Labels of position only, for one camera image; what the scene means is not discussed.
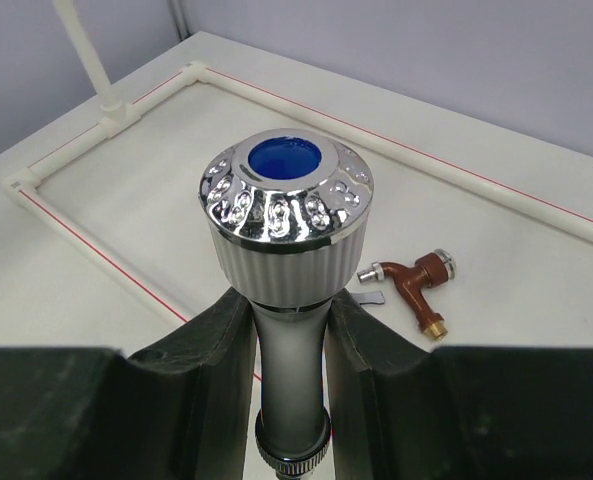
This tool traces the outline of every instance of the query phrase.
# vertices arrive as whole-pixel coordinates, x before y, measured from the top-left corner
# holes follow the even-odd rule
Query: white table surface
[[[593,218],[593,158],[209,34],[117,85],[135,99],[201,60],[267,90]],[[0,155],[0,181],[99,118],[95,98]],[[261,130],[307,125],[208,85],[185,89],[48,179],[40,192],[198,313],[228,287],[198,205],[206,163]],[[356,147],[376,193],[361,266],[411,263],[441,247],[458,264],[426,293],[443,344],[593,346],[593,245]],[[368,310],[430,344],[390,283]],[[178,325],[162,320],[0,188],[0,345],[103,345],[126,355]],[[259,408],[259,385],[251,418]],[[245,479],[274,478],[253,433]],[[331,453],[314,480],[333,478]]]

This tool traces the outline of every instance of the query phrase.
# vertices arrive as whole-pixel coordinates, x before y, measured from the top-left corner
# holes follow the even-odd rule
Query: gray wall
[[[112,81],[177,43],[167,0],[76,0]],[[0,0],[0,153],[94,94],[51,0]]]
[[[185,1],[193,31],[593,156],[593,0]]]

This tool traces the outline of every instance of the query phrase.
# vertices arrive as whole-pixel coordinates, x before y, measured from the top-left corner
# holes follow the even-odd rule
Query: white ribbed grip
[[[215,227],[211,231],[220,266],[240,294],[263,305],[291,308],[326,300],[347,285],[360,260],[366,227],[367,218],[334,245],[289,255],[246,250]]]

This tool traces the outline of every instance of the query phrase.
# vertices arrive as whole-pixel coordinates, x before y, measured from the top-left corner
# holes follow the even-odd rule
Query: brown faucet body
[[[390,277],[396,290],[416,315],[418,328],[432,340],[447,335],[443,317],[434,312],[425,300],[422,290],[442,285],[453,277],[455,264],[442,250],[430,253],[416,260],[413,267],[399,263],[381,262],[372,265],[371,270],[359,273],[361,283]]]

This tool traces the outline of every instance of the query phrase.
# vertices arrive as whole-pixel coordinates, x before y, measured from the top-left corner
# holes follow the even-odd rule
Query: blue button
[[[249,152],[249,166],[259,175],[274,180],[292,180],[313,172],[320,165],[316,145],[302,138],[270,138]]]

